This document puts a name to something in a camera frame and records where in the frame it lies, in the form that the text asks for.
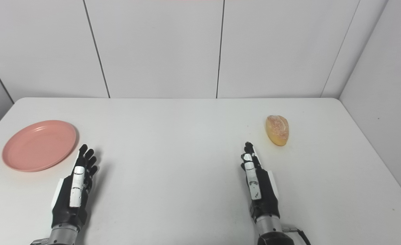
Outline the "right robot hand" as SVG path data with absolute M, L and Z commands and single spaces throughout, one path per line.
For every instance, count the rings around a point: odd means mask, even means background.
M 246 184 L 250 194 L 250 215 L 254 221 L 261 216 L 280 218 L 278 198 L 271 178 L 261 163 L 251 142 L 246 142 L 241 155 L 241 167 L 246 174 Z

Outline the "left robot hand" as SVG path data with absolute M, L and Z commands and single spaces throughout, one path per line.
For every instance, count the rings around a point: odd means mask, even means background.
M 68 224 L 81 230 L 87 220 L 86 205 L 98 171 L 97 158 L 92 148 L 83 144 L 78 151 L 74 168 L 58 187 L 52 208 L 52 228 Z

